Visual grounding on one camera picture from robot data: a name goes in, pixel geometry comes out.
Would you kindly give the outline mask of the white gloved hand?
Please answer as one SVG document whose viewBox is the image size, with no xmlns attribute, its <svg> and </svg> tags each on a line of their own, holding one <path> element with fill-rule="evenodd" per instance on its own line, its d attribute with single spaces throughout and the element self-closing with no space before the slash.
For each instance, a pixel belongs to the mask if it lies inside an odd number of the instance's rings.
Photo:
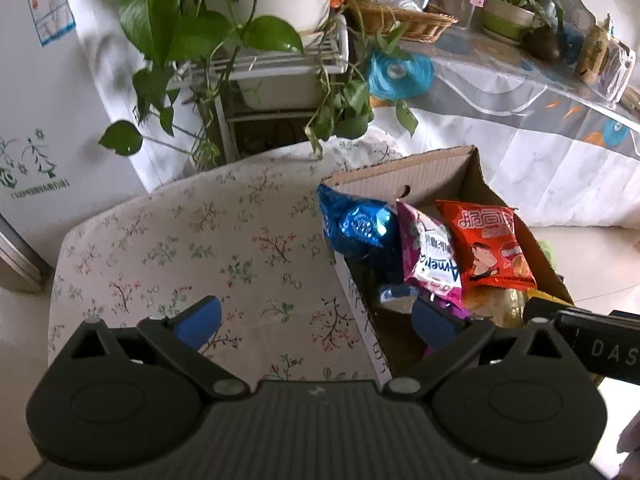
<svg viewBox="0 0 640 480">
<path fill-rule="evenodd" d="M 640 480 L 640 412 L 628 422 L 617 442 L 617 452 L 627 453 L 617 480 Z"/>
</svg>

